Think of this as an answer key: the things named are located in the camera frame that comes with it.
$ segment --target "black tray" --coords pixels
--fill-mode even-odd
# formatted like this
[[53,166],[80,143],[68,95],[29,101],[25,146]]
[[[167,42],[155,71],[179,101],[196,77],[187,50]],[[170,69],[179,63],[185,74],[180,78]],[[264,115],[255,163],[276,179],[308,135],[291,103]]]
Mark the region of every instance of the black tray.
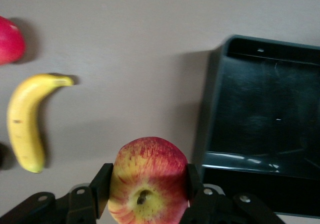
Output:
[[233,36],[207,72],[192,160],[203,181],[320,217],[320,48]]

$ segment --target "apple stem cavity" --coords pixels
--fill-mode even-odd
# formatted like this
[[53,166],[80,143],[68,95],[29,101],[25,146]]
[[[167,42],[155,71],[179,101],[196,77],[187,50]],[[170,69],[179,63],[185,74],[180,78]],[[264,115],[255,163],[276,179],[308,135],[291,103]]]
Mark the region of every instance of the apple stem cavity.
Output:
[[145,203],[146,196],[150,194],[149,190],[143,190],[140,192],[140,195],[138,197],[138,200],[136,201],[138,205],[142,205]]

